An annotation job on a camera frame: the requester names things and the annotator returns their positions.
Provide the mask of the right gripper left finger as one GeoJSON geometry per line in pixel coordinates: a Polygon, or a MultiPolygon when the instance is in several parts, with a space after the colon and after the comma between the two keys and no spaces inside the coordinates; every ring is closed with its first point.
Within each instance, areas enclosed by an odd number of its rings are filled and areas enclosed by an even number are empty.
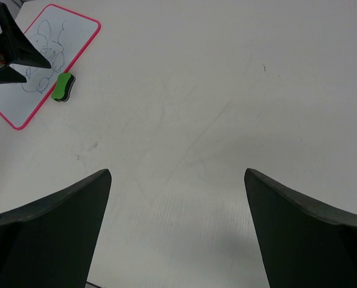
{"type": "Polygon", "coordinates": [[[99,170],[0,213],[0,287],[85,287],[111,183],[99,170]]]}

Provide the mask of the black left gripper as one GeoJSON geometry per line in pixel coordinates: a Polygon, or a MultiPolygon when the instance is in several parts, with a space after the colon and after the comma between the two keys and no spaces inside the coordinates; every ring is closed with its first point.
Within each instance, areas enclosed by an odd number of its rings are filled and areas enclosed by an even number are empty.
{"type": "MultiPolygon", "coordinates": [[[[3,2],[0,2],[0,27],[0,69],[4,67],[4,58],[7,65],[51,68],[50,62],[27,39],[3,2]]],[[[26,83],[26,78],[7,66],[0,70],[0,84],[11,83],[26,83]]]]}

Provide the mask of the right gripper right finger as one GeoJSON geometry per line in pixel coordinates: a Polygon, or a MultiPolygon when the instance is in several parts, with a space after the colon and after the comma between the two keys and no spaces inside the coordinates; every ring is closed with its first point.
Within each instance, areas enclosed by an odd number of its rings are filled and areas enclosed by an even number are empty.
{"type": "Polygon", "coordinates": [[[357,215],[247,169],[245,189],[270,287],[357,287],[357,215]]]}

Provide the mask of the pink framed whiteboard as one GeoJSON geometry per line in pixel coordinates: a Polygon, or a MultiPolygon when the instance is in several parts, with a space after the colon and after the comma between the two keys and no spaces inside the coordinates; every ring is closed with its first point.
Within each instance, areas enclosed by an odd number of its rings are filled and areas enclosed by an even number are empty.
{"type": "Polygon", "coordinates": [[[49,4],[23,31],[0,1],[0,116],[25,128],[100,29],[93,18],[49,4]]]}

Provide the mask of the green whiteboard eraser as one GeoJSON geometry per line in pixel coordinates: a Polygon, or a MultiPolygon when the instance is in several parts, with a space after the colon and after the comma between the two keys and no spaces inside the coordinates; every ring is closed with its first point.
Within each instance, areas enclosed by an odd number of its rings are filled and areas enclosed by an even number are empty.
{"type": "Polygon", "coordinates": [[[57,102],[68,101],[75,79],[71,73],[61,73],[57,78],[51,98],[57,102]]]}

